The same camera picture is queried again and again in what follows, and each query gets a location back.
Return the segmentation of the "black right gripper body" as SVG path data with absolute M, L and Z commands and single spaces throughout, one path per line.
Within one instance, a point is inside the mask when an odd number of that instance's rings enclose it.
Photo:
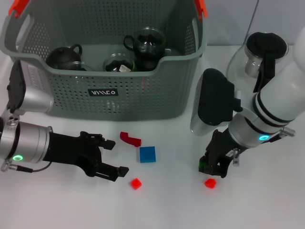
M 216 163 L 221 157 L 238 147 L 239 144 L 232 138 L 228 129 L 223 132 L 215 130 L 206 148 L 205 156 L 209 163 Z

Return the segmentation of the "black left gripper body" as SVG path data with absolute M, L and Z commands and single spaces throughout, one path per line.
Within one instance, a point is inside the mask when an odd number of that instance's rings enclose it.
M 101 177 L 101 134 L 81 131 L 79 137 L 50 133 L 49 145 L 43 161 L 74 165 L 89 177 Z

